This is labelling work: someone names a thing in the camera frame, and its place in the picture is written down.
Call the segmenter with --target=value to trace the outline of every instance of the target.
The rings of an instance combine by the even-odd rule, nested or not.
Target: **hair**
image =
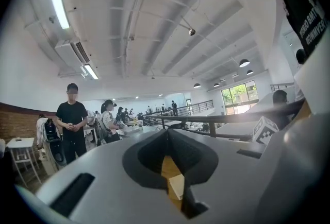
[[[303,49],[299,49],[297,51],[297,53],[295,54],[295,57],[297,58],[298,63],[300,65],[303,65],[306,62],[306,59],[307,59],[306,58],[306,53],[305,53],[305,51]]]
[[[71,83],[71,84],[68,85],[67,91],[69,91],[69,89],[76,89],[76,90],[78,90],[78,86],[75,83]]]
[[[273,103],[281,103],[283,102],[283,99],[286,98],[287,93],[283,90],[277,90],[273,94]]]
[[[111,99],[106,100],[102,105],[101,105],[101,113],[105,112],[107,110],[107,107],[112,104],[113,102]]]

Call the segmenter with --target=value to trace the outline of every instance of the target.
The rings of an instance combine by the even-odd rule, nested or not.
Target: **window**
[[[221,91],[226,114],[240,114],[259,102],[256,84],[253,81]]]

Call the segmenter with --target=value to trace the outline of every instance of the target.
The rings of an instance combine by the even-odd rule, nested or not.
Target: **air vent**
[[[79,50],[79,52],[80,52],[82,58],[85,60],[86,63],[88,63],[88,62],[89,62],[89,58],[88,58],[88,56],[86,55],[86,52],[85,52],[85,50],[84,50],[82,44],[81,44],[80,42],[78,42],[78,43],[75,43],[75,45],[76,45],[77,49]]]

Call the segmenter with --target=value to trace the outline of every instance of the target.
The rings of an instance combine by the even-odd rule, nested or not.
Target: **woman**
[[[115,142],[120,140],[119,135],[116,130],[120,129],[120,124],[113,118],[110,111],[117,106],[112,100],[108,99],[101,105],[102,119],[101,126],[102,129],[107,131],[107,137],[104,140],[107,143]]]

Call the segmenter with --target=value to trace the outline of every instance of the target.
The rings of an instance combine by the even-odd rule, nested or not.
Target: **floor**
[[[93,149],[96,147],[96,143],[91,143],[90,141],[92,140],[92,136],[91,135],[88,135],[86,136],[86,148],[87,148],[87,151]],[[35,169],[37,171],[37,174],[41,180],[42,183],[44,183],[48,178],[49,176],[46,174],[46,171],[44,170],[42,164],[40,163],[39,164],[39,167],[40,169],[38,169],[36,166],[35,166]],[[28,171],[26,171],[25,169],[21,169],[21,173],[22,173],[22,176],[27,184],[27,189],[32,192],[33,194],[35,194],[37,192],[37,190],[39,189],[39,187],[42,185],[39,183],[39,181],[37,180],[35,174],[33,173],[33,170],[32,168],[28,169]],[[169,188],[169,199],[175,204],[175,206],[181,210],[181,203],[182,201],[179,200],[170,183],[169,183],[169,179],[172,178],[172,177],[175,177],[177,175],[180,175],[181,172],[180,170],[176,167],[175,163],[173,162],[172,158],[170,156],[166,156],[164,158],[164,161],[163,161],[163,165],[162,165],[162,172],[161,172],[161,175],[165,178],[167,178],[168,180],[168,188]],[[16,183],[21,185],[21,186],[24,186],[21,178],[19,177],[19,175],[17,175],[16,177]]]

